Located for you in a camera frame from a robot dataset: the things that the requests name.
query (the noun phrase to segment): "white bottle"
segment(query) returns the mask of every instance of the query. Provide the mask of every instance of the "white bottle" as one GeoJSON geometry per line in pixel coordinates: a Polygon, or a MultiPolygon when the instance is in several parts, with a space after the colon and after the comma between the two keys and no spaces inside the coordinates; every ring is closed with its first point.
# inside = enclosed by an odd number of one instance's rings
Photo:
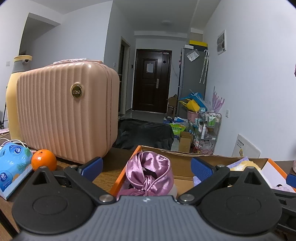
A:
{"type": "Polygon", "coordinates": [[[202,139],[204,139],[204,137],[205,137],[205,129],[206,129],[206,126],[205,126],[205,124],[204,124],[204,127],[203,127],[203,129],[202,129],[202,139]]]}

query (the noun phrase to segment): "doorway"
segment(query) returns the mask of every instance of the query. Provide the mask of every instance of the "doorway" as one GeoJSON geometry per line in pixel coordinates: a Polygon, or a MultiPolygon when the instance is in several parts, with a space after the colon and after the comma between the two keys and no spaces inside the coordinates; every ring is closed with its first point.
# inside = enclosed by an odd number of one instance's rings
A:
{"type": "Polygon", "coordinates": [[[133,110],[166,113],[171,50],[137,49],[133,110]]]}
{"type": "Polygon", "coordinates": [[[118,76],[120,81],[118,113],[122,115],[126,113],[126,89],[128,81],[129,57],[130,45],[123,38],[121,38],[118,60],[118,76]]]}

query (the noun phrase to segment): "black bag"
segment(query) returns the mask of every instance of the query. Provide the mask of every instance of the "black bag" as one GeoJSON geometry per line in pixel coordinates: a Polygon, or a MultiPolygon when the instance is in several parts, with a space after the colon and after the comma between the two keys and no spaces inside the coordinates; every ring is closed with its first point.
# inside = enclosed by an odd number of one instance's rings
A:
{"type": "Polygon", "coordinates": [[[118,135],[113,147],[135,150],[138,145],[170,150],[174,142],[172,127],[144,120],[122,118],[118,121],[118,135]]]}

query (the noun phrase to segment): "pink satin cloth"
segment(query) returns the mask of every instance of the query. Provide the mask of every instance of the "pink satin cloth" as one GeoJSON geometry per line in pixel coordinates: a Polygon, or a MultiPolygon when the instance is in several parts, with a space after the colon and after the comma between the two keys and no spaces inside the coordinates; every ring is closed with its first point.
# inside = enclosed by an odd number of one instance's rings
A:
{"type": "Polygon", "coordinates": [[[126,178],[133,188],[121,190],[117,197],[167,195],[174,185],[170,160],[152,151],[138,152],[126,164],[126,178]],[[143,168],[154,172],[144,175],[143,168]]]}

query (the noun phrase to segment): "dark brown door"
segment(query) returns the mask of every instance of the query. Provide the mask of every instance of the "dark brown door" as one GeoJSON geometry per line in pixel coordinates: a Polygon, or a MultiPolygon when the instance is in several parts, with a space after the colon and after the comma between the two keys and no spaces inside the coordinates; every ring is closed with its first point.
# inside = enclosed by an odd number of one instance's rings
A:
{"type": "Polygon", "coordinates": [[[172,51],[138,49],[133,110],[166,113],[172,51]]]}
{"type": "Polygon", "coordinates": [[[122,73],[123,73],[123,60],[124,60],[124,46],[121,45],[119,53],[119,63],[118,63],[118,75],[119,75],[119,103],[118,112],[120,112],[121,106],[121,86],[122,86],[122,73]]]}

